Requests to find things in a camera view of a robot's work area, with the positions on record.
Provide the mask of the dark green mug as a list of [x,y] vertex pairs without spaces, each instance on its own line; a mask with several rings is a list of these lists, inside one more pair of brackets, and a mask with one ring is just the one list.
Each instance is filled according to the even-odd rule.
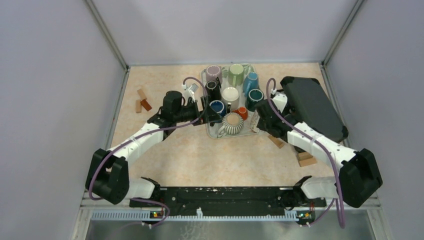
[[248,92],[245,107],[249,112],[255,111],[255,106],[257,103],[264,99],[264,93],[260,89],[252,89]]

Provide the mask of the light blue dotted mug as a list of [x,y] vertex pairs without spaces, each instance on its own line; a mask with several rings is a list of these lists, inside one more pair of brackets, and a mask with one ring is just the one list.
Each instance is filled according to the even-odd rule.
[[255,72],[249,72],[242,86],[244,96],[247,97],[249,92],[253,89],[259,89],[259,76]]

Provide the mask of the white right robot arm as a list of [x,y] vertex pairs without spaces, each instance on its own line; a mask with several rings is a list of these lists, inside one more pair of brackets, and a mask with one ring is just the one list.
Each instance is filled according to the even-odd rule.
[[293,192],[294,202],[307,206],[313,199],[332,198],[353,208],[361,207],[383,184],[374,154],[366,148],[358,151],[343,146],[304,121],[282,116],[287,102],[287,97],[280,93],[257,103],[257,128],[304,150],[331,167],[334,174],[333,177],[307,177]]

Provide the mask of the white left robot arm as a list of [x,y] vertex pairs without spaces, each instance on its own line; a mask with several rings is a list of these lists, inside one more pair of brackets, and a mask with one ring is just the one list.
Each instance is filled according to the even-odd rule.
[[158,112],[139,131],[115,147],[96,150],[85,183],[89,197],[104,199],[114,205],[126,198],[141,198],[147,206],[156,206],[161,198],[156,190],[158,183],[146,177],[131,180],[130,165],[148,149],[164,141],[180,123],[198,126],[222,120],[223,117],[212,109],[206,96],[201,98],[201,103],[202,111],[192,97],[183,103],[181,92],[168,91]]

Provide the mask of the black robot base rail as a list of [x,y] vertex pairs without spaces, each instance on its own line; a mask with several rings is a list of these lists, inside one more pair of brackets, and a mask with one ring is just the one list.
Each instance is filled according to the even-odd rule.
[[282,216],[294,208],[326,207],[325,199],[309,199],[298,186],[161,187],[151,200],[165,204],[171,216]]

